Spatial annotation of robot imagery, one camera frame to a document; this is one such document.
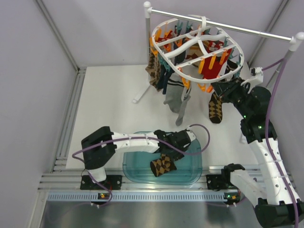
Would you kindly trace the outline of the brown argyle sock front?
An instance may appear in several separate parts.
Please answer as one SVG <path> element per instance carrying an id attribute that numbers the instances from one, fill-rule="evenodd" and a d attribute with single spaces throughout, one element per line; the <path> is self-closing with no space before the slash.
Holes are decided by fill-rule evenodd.
<path id="1" fill-rule="evenodd" d="M 214 124 L 219 124 L 223 118 L 222 100 L 214 92 L 209 101 L 209 119 Z"/>

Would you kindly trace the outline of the brown argyle sock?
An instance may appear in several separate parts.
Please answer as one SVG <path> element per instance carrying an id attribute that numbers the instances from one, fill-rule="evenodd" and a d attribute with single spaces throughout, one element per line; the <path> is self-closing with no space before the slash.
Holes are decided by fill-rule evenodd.
<path id="1" fill-rule="evenodd" d="M 209 101 L 209 119 L 214 124 L 219 124 L 223 118 L 222 100 L 214 92 Z"/>
<path id="2" fill-rule="evenodd" d="M 174 162 L 166 154 L 161 154 L 161 157 L 150 162 L 150 168 L 155 177 L 160 177 L 177 168 Z"/>

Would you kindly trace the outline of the brown argyle sock back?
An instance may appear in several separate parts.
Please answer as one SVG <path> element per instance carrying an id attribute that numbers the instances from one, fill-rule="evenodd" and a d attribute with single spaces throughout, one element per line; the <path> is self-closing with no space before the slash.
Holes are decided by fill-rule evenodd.
<path id="1" fill-rule="evenodd" d="M 150 168 L 155 177 L 160 177 L 177 168 L 174 162 L 166 154 L 161 154 L 161 157 L 150 162 Z"/>

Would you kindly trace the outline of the white oval clip hanger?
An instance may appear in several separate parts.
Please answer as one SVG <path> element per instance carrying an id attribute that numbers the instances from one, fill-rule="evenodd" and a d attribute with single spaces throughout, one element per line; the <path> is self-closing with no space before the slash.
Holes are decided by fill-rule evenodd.
<path id="1" fill-rule="evenodd" d="M 239 76 L 244 64 L 244 53 L 239 44 L 226 31 L 208 26 L 203 16 L 194 16 L 202 22 L 196 29 L 188 25 L 182 29 L 182 22 L 174 17 L 162 22 L 150 36 L 151 52 L 160 55 L 162 63 L 182 78 L 184 84 L 196 82 L 210 85 L 222 80 Z M 228 60 L 214 79 L 204 79 L 201 74 L 205 59 L 212 57 L 209 69 L 212 69 L 216 57 Z"/>

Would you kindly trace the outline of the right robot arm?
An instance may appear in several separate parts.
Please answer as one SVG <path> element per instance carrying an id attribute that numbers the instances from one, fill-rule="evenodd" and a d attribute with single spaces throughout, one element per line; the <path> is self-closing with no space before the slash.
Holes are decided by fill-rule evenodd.
<path id="1" fill-rule="evenodd" d="M 243 165 L 233 163 L 221 170 L 222 184 L 241 190 L 262 227 L 298 227 L 304 219 L 304 203 L 290 182 L 279 152 L 277 134 L 267 113 L 270 91 L 261 86 L 251 88 L 241 78 L 214 82 L 212 87 L 224 103 L 233 104 L 241 114 L 240 129 L 258 162 L 265 187 L 261 188 Z"/>

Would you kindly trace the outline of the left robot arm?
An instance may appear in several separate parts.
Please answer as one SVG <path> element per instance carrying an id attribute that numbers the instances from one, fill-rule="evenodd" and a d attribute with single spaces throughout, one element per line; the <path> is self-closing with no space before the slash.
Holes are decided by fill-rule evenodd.
<path id="1" fill-rule="evenodd" d="M 177 169 L 175 161 L 184 157 L 191 143 L 196 140 L 190 130 L 179 132 L 154 132 L 124 134 L 111 131 L 109 126 L 101 127 L 81 141 L 84 165 L 92 175 L 91 183 L 101 189 L 107 184 L 105 165 L 117 153 L 144 152 L 159 153 L 149 166 L 155 177 Z"/>

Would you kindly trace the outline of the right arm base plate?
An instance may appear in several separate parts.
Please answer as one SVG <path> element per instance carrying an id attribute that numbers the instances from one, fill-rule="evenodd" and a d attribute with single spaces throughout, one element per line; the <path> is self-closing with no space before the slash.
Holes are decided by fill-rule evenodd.
<path id="1" fill-rule="evenodd" d="M 234 188 L 234 186 L 230 185 L 227 181 L 225 181 L 220 174 L 206 175 L 206 183 L 208 190 L 213 190 L 213 191 L 220 191 L 220 190 L 227 190 Z"/>

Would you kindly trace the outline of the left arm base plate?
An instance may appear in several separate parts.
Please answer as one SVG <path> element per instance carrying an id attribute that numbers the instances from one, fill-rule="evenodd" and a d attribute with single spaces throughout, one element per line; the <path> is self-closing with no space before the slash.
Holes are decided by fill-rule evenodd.
<path id="1" fill-rule="evenodd" d="M 109 190 L 120 190 L 122 185 L 122 175 L 107 175 L 106 180 L 99 182 Z M 99 185 L 94 183 L 89 175 L 82 176 L 80 190 L 102 190 Z"/>

